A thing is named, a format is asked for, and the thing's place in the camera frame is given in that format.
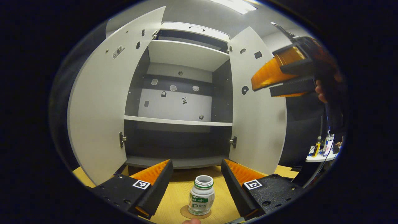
white shelf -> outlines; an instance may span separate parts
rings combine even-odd
[[[229,59],[229,54],[192,43],[152,40],[149,43],[152,63],[183,65],[214,72]]]
[[[333,160],[337,158],[339,153],[333,154],[333,151],[330,150],[328,156],[326,157],[326,161]],[[317,154],[315,157],[312,156],[307,156],[307,159],[305,160],[307,163],[319,163],[325,161],[325,157],[323,155]]]
[[[202,125],[202,126],[232,126],[232,123],[225,123],[225,122],[169,120],[169,119],[159,119],[159,118],[144,118],[144,117],[128,116],[128,115],[125,115],[125,120],[135,120],[135,121],[142,121],[142,122],[162,123],[162,124],[184,124],[184,125]]]
[[[172,159],[172,161],[174,169],[188,169],[188,168],[200,168],[200,167],[220,165],[221,161],[224,158],[227,157],[220,155],[220,156],[201,157],[194,159]],[[147,168],[155,164],[161,163],[165,160],[167,159],[127,155],[126,165]]]

cabinet door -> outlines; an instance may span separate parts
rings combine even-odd
[[[251,27],[232,38],[228,42],[228,48],[230,46],[234,102],[232,137],[238,139],[236,148],[230,148],[229,158],[251,169],[272,174],[285,142],[286,101],[284,97],[271,97],[269,88],[254,92],[251,78],[273,55]],[[262,56],[256,59],[258,52]]]
[[[68,104],[70,144],[95,185],[108,180],[126,161],[119,132],[123,132],[127,94],[137,64],[160,28],[164,9],[140,16],[111,34],[89,56],[74,82]]]

cork coaster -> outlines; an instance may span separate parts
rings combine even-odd
[[[189,219],[191,219],[191,218],[204,219],[204,218],[207,218],[207,217],[209,217],[209,216],[211,215],[211,210],[210,210],[209,213],[207,213],[207,214],[205,214],[205,215],[202,215],[202,216],[193,215],[193,214],[191,214],[191,213],[188,211],[188,205],[185,205],[184,207],[182,207],[181,210],[180,210],[179,212],[180,212],[181,215],[183,215],[185,218],[189,218]]]

ceiling light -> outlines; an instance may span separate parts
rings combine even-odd
[[[252,6],[251,4],[243,1],[243,0],[209,0],[212,2],[219,3],[221,5],[224,5],[230,9],[233,9],[240,14],[246,14],[249,11],[256,10],[257,8]]]

mounting hole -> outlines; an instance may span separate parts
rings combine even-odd
[[[244,87],[242,87],[242,94],[243,95],[246,95],[246,93],[249,91],[249,87],[247,87],[247,86],[244,86]]]

